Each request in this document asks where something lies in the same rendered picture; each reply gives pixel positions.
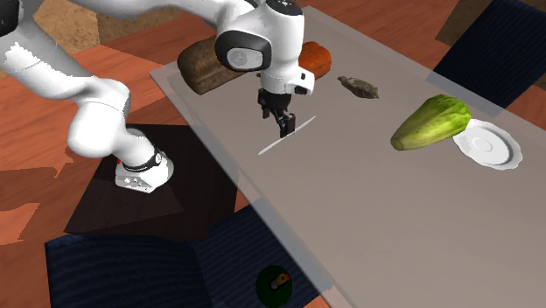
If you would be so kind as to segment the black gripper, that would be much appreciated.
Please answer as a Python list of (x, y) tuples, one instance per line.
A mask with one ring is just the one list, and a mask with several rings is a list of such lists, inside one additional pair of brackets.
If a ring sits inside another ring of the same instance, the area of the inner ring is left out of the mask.
[(270, 115), (276, 118), (280, 137), (286, 137), (295, 131), (296, 116), (293, 113), (287, 113), (288, 106), (291, 103), (290, 94), (273, 94), (264, 88), (260, 88), (257, 102), (262, 108), (263, 119), (268, 118)]

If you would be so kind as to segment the thin silver knife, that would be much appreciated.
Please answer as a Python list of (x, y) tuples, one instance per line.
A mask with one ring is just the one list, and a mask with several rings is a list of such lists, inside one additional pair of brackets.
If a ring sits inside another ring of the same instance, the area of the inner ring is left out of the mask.
[(291, 136), (294, 136), (295, 134), (297, 134), (300, 130), (302, 130), (305, 126), (307, 126), (309, 123), (311, 123), (313, 120), (316, 119), (316, 115), (310, 117), (307, 121), (299, 124), (297, 127), (295, 127), (295, 129), (288, 133), (286, 136), (282, 136), (280, 137), (279, 139), (277, 139), (275, 142), (269, 144), (268, 146), (264, 147), (262, 150), (260, 150), (258, 153), (257, 153), (257, 156), (260, 157), (262, 154), (266, 153), (267, 151), (269, 151), (270, 149), (272, 149), (273, 147), (275, 147), (277, 144), (281, 143), (283, 140), (285, 140), (286, 138), (288, 137), (291, 137)]

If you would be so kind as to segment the orange-brown bread roll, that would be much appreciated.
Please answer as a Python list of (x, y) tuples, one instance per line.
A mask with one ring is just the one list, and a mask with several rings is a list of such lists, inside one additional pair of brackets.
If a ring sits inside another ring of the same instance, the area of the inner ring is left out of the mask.
[(313, 73), (317, 80), (331, 70), (332, 58), (326, 48), (317, 42), (310, 41), (303, 43), (298, 64), (303, 69)]

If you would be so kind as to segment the brown-grey lumpy object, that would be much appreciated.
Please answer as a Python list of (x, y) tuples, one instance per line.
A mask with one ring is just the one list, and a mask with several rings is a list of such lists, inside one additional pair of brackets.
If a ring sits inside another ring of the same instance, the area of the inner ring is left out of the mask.
[(379, 91), (378, 87), (358, 78), (339, 76), (337, 78), (341, 85), (348, 89), (351, 93), (357, 97), (364, 99), (378, 99)]

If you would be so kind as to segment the brown bread loaf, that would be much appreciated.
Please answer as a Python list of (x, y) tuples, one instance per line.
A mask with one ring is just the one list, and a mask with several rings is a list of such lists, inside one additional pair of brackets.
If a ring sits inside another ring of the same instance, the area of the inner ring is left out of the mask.
[(229, 70), (218, 61), (214, 43), (215, 36), (198, 41), (183, 50), (177, 59), (182, 78), (198, 95), (242, 76), (242, 73)]

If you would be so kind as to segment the dark robot stand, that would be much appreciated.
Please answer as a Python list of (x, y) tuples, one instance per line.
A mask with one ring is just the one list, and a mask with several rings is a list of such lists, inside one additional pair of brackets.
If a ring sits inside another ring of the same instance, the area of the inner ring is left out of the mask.
[(235, 210), (237, 189), (186, 125), (131, 124), (174, 163), (172, 177), (151, 193), (115, 184), (116, 158), (105, 157), (65, 227), (77, 235), (153, 235), (175, 242), (204, 239)]

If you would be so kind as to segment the green ridged vegetable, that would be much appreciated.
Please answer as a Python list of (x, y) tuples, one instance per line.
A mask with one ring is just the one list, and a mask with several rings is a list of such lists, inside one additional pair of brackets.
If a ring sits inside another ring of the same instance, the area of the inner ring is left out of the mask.
[(454, 137), (466, 129), (472, 116), (458, 98), (438, 94), (427, 99), (390, 138), (395, 150), (411, 151)]

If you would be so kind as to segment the dark green round object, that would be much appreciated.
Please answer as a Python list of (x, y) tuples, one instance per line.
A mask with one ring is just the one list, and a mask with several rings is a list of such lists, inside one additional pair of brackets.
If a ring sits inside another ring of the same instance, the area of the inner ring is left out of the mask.
[(282, 308), (291, 298), (293, 284), (288, 270), (271, 265), (263, 269), (255, 281), (258, 300), (266, 308)]

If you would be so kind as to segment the white scalloped plate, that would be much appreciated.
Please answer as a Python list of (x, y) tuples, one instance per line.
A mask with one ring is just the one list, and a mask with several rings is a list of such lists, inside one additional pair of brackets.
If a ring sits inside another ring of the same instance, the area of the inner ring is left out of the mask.
[(513, 170), (523, 159), (521, 146), (491, 122), (471, 119), (452, 140), (475, 163), (498, 171)]

